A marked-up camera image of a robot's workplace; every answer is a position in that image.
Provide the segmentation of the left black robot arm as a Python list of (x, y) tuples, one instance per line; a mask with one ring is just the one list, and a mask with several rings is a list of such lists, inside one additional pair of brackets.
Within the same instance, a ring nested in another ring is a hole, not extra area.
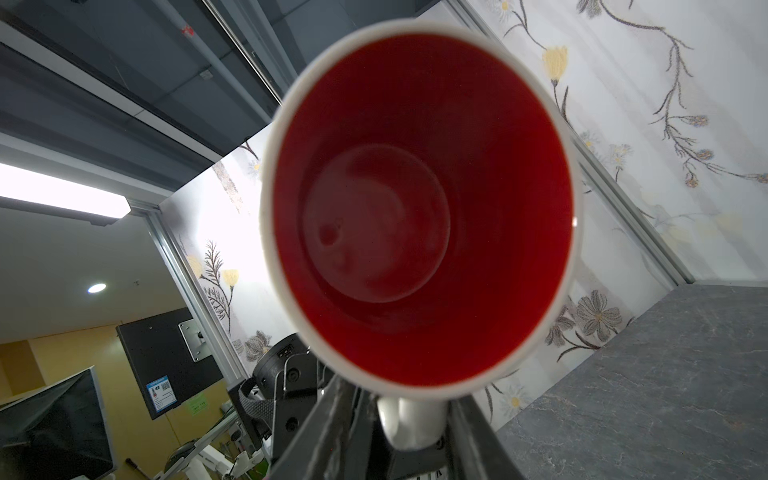
[(293, 333), (257, 362), (249, 378), (229, 390), (246, 433), (270, 464), (283, 456), (333, 376)]

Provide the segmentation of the ceiling strip light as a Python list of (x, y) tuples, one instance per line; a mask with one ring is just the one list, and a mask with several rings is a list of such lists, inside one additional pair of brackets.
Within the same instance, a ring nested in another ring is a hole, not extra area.
[(6, 164), (1, 165), (1, 207), (107, 226), (131, 212), (121, 195)]

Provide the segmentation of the dark monitor screen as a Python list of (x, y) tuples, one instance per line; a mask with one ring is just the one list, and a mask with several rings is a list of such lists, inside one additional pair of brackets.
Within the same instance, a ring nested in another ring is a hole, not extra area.
[(92, 367), (1, 406), (3, 479), (104, 479), (116, 470)]

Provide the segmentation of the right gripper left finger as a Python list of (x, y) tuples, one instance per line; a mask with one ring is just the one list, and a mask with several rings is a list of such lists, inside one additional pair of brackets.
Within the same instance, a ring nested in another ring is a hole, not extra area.
[(267, 479), (343, 479), (356, 392), (335, 376)]

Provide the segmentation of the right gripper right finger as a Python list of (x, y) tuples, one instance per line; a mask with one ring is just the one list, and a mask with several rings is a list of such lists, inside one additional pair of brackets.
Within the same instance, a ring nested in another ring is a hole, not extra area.
[(471, 396), (449, 402), (446, 450), (450, 479), (524, 479)]

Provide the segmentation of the round ceiling downlight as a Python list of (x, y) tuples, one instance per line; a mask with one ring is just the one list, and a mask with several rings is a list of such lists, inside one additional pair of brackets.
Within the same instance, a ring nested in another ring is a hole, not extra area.
[(97, 284), (91, 285), (87, 289), (87, 292), (89, 294), (97, 294), (104, 291), (106, 288), (107, 288), (107, 285), (105, 283), (97, 283)]

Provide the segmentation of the cream upside-down mug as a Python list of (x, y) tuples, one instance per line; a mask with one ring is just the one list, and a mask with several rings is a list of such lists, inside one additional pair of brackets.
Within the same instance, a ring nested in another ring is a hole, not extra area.
[(296, 80), (262, 164), (260, 233), (305, 344), (378, 397), (399, 450), (545, 339), (580, 253), (566, 125), (520, 61), (465, 28), (382, 22)]

